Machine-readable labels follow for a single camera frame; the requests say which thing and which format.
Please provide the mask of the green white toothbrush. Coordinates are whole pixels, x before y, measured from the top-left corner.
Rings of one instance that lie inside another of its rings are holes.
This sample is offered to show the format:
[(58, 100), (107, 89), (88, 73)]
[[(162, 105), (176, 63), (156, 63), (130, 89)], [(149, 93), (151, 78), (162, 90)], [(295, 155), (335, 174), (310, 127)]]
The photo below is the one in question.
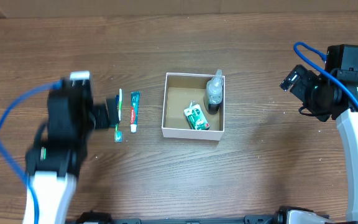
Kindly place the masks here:
[(119, 89), (119, 106), (118, 106), (118, 115), (119, 115), (119, 123), (115, 125), (115, 132), (114, 132), (114, 141), (115, 142), (122, 142), (123, 140), (123, 134), (122, 131), (119, 130), (119, 124), (121, 122), (121, 114), (122, 114), (122, 97), (123, 92), (122, 89)]

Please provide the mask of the clear bottle dark liquid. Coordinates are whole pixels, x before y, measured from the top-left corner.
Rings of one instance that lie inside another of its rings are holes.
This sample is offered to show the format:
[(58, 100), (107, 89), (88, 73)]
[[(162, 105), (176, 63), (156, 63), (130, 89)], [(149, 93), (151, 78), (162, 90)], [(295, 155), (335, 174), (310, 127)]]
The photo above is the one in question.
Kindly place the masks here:
[(216, 114), (223, 100), (223, 71), (217, 70), (215, 76), (206, 84), (204, 105), (209, 114)]

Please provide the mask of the green white soap packet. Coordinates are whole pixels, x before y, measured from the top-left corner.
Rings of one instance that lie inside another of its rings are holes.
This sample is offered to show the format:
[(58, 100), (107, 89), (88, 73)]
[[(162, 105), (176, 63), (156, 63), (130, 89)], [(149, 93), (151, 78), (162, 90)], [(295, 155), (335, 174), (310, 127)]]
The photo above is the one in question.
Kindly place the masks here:
[(201, 106), (195, 101), (192, 101), (189, 107), (184, 109), (184, 115), (191, 129), (208, 130), (210, 128)]

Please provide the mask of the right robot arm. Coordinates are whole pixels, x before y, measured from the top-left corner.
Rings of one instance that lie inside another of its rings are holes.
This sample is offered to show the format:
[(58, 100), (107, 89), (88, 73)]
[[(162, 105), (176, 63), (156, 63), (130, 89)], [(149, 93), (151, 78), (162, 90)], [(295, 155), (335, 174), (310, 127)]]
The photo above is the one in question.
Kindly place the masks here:
[[(340, 81), (358, 99), (358, 71), (331, 69)], [(303, 106), (320, 121), (328, 118), (336, 120), (346, 162), (348, 183), (347, 223), (358, 223), (358, 109), (350, 99), (323, 75), (317, 76), (302, 65), (297, 65), (280, 84), (280, 88), (290, 90)], [(314, 211), (298, 207), (279, 208), (272, 223), (334, 223), (329, 218), (317, 215)]]

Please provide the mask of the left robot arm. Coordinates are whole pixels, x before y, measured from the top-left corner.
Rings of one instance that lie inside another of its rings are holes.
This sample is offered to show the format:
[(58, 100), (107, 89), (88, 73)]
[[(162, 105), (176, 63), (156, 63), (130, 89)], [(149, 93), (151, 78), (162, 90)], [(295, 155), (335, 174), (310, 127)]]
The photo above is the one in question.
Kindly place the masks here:
[(95, 104), (89, 85), (51, 90), (47, 109), (48, 120), (25, 155), (24, 223), (65, 223), (91, 132), (119, 122), (117, 99)]

